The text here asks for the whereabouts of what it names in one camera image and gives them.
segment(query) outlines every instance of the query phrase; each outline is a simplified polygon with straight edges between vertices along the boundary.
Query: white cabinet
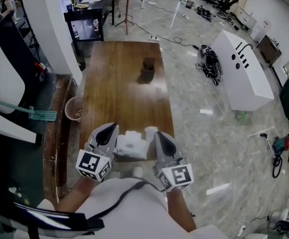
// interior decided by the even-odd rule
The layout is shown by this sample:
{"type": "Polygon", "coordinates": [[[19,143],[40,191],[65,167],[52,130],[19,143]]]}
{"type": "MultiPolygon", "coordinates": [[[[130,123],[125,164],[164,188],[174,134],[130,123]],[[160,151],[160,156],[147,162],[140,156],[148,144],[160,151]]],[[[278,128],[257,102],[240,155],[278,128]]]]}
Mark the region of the white cabinet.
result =
{"type": "Polygon", "coordinates": [[[212,44],[221,64],[224,88],[234,111],[252,112],[274,99],[270,84],[253,50],[249,46],[243,49],[247,44],[244,39],[225,30],[222,30],[212,44]]]}
{"type": "Polygon", "coordinates": [[[268,30],[271,28],[271,22],[269,20],[264,20],[263,22],[257,23],[253,27],[253,32],[250,34],[250,37],[253,41],[260,43],[265,37],[268,30]]]}
{"type": "Polygon", "coordinates": [[[238,20],[245,26],[247,26],[249,29],[252,29],[257,21],[249,15],[242,7],[239,7],[236,11],[236,17],[238,20]]]}

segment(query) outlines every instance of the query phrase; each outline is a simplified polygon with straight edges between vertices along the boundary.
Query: bottle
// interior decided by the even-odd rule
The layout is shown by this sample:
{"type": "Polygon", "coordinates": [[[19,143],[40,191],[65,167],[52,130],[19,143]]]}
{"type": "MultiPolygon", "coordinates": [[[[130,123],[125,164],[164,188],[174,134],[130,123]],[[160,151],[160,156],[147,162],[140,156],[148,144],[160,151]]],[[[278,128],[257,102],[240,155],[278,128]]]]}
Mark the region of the bottle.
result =
{"type": "Polygon", "coordinates": [[[79,34],[78,34],[78,31],[77,31],[77,28],[75,27],[75,25],[73,25],[73,32],[74,32],[74,36],[76,39],[79,38],[79,34]]]}
{"type": "Polygon", "coordinates": [[[97,19],[93,20],[94,31],[97,32],[99,30],[99,22],[97,19]]]}

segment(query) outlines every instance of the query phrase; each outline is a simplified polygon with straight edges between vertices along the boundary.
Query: white box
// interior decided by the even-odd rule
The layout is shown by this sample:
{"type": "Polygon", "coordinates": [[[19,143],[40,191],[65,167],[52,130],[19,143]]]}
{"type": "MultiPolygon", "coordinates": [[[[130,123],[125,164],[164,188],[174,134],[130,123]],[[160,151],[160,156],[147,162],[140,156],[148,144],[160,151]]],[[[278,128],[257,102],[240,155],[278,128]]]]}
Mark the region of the white box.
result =
{"type": "Polygon", "coordinates": [[[225,30],[221,31],[212,44],[221,65],[222,80],[230,106],[234,111],[252,112],[274,99],[270,84],[251,47],[247,46],[238,54],[247,44],[244,39],[225,30]]]}
{"type": "Polygon", "coordinates": [[[191,164],[163,168],[158,178],[167,192],[184,189],[194,182],[191,164]]]}
{"type": "Polygon", "coordinates": [[[102,181],[111,167],[110,158],[83,149],[79,150],[76,169],[82,176],[102,181]]]}

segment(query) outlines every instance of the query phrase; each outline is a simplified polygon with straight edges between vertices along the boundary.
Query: wooden edge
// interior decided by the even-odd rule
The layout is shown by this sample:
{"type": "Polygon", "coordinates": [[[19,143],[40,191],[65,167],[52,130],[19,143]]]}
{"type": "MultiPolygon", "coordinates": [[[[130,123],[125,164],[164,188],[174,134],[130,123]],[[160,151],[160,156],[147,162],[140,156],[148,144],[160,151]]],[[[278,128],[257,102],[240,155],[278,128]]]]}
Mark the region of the wooden edge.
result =
{"type": "Polygon", "coordinates": [[[67,193],[67,147],[71,120],[66,117],[64,108],[76,89],[71,76],[57,78],[51,102],[51,111],[57,111],[57,120],[47,124],[43,152],[44,196],[53,205],[67,193]]]}

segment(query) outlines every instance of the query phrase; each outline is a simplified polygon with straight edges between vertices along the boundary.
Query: mop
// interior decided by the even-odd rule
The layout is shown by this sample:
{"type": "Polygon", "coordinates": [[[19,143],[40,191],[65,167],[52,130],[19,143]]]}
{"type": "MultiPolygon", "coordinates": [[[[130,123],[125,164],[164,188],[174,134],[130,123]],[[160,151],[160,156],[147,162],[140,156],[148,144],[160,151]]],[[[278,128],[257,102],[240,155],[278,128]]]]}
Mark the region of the mop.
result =
{"type": "Polygon", "coordinates": [[[31,120],[43,120],[43,121],[55,122],[56,121],[56,117],[57,117],[57,112],[52,112],[52,111],[34,111],[34,107],[33,106],[30,106],[29,110],[28,110],[28,109],[25,109],[25,108],[22,108],[22,107],[11,105],[11,104],[3,102],[3,101],[0,101],[0,105],[8,107],[8,108],[15,109],[15,110],[18,110],[20,112],[28,113],[29,114],[29,118],[31,120]]]}

